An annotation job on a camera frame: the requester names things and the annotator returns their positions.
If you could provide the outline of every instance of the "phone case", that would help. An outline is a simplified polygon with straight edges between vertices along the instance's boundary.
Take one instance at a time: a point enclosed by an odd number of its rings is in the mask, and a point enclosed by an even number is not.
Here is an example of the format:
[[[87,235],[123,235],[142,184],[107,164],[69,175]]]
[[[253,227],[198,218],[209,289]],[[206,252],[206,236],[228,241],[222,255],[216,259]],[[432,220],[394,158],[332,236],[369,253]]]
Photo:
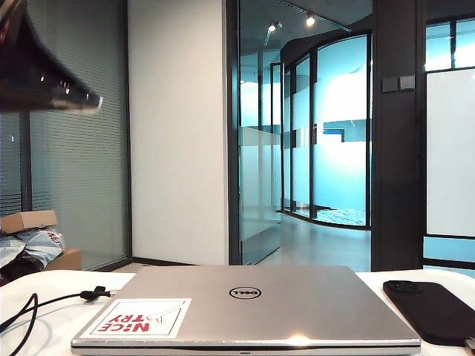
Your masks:
[[[389,280],[383,289],[427,342],[464,346],[475,336],[475,311],[440,284]]]

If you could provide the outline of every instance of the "white desk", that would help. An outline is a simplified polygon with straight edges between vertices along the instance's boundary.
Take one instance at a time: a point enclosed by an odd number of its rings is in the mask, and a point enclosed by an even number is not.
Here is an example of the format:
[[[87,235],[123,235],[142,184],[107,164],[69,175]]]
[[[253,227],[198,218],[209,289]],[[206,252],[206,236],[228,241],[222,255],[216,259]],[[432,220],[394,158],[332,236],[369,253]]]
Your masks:
[[[0,320],[13,316],[36,292],[39,302],[66,294],[92,290],[104,286],[107,290],[121,289],[132,277],[132,273],[105,273],[87,271],[45,271],[30,274],[6,286],[0,287]],[[437,282],[452,291],[457,297],[475,309],[475,279],[449,271],[434,269],[417,271],[392,271],[358,273],[358,276],[396,313],[402,317],[382,290],[386,280],[414,280]],[[27,343],[18,355],[56,356],[72,355],[70,342],[74,335],[109,301],[101,297],[89,303],[77,298],[62,300],[43,306]],[[10,331],[0,340],[1,355],[9,355],[27,331],[31,313],[20,317]],[[462,347],[437,346],[422,341],[423,356],[469,356]]]

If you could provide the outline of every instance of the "cable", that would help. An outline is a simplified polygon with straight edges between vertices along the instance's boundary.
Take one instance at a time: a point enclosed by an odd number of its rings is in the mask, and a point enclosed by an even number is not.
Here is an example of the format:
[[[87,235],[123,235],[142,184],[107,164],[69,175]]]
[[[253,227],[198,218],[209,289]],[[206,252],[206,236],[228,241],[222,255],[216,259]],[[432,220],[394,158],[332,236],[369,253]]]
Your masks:
[[[43,302],[43,303],[40,303],[38,304],[38,308],[40,306],[45,306],[47,304],[50,304],[50,303],[53,303],[53,302],[57,302],[58,300],[63,300],[63,299],[67,299],[67,298],[72,298],[72,297],[78,297],[79,296],[79,293],[77,294],[70,294],[70,295],[65,295],[64,297],[59,297],[59,298],[56,298],[56,299],[52,299],[52,300],[49,300],[47,302]],[[21,311],[18,312],[18,314],[16,315],[13,315],[10,319],[4,321],[2,324],[0,324],[0,333],[2,333],[8,326],[10,326],[11,324],[13,324],[15,322],[16,319],[18,319],[19,317],[21,317],[23,314],[26,314],[30,311],[32,311],[35,307],[32,306],[31,308],[28,308],[28,309],[22,309]]]
[[[76,293],[76,294],[69,294],[65,295],[63,297],[58,297],[55,299],[47,300],[46,302],[38,304],[38,295],[36,293],[33,293],[30,297],[30,299],[27,301],[27,303],[23,306],[22,310],[20,310],[17,314],[13,315],[10,319],[4,321],[2,324],[0,324],[0,333],[4,332],[5,329],[8,328],[11,324],[15,322],[19,317],[21,317],[23,314],[26,314],[28,312],[31,312],[33,310],[33,314],[31,316],[31,321],[30,325],[28,326],[28,330],[26,334],[23,337],[23,340],[21,343],[16,347],[16,349],[10,354],[10,356],[14,356],[20,351],[20,349],[23,347],[23,345],[27,342],[27,339],[29,338],[31,334],[31,330],[33,329],[33,325],[35,324],[36,320],[36,314],[38,312],[38,308],[40,306],[46,306],[47,304],[51,304],[54,302],[57,302],[59,300],[64,300],[68,298],[73,298],[73,297],[81,297],[82,299],[86,300],[94,300],[97,299],[98,297],[110,297],[114,291],[105,291],[105,287],[102,286],[97,286],[93,291],[82,291],[81,293]],[[33,306],[28,308],[28,306],[31,304],[31,301],[33,301]]]
[[[10,354],[10,356],[15,356],[18,353],[18,351],[20,351],[20,349],[23,347],[23,345],[27,342],[27,340],[28,340],[28,338],[31,334],[31,330],[33,330],[33,326],[35,325],[36,313],[38,311],[38,295],[36,293],[33,293],[31,295],[30,299],[24,305],[24,307],[22,308],[20,313],[24,314],[24,311],[27,310],[26,308],[30,305],[31,301],[33,301],[33,314],[31,315],[30,325],[28,326],[28,330],[27,330],[26,334],[24,335],[23,340],[16,347],[16,349]]]

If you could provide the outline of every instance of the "laptop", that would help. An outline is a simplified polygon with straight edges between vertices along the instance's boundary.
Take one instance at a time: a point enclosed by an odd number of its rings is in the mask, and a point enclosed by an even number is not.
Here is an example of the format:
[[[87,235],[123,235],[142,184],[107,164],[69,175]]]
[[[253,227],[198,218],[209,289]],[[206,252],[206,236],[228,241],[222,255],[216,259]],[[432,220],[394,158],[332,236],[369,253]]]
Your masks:
[[[144,267],[76,355],[408,355],[419,336],[343,266]]]

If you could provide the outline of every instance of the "nice try sticker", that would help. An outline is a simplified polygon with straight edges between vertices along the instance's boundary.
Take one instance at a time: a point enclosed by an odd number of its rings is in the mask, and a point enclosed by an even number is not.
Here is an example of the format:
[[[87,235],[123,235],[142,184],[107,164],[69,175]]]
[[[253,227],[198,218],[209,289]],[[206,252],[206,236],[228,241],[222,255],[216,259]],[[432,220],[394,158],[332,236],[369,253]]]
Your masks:
[[[82,337],[175,338],[190,303],[190,298],[117,299]]]

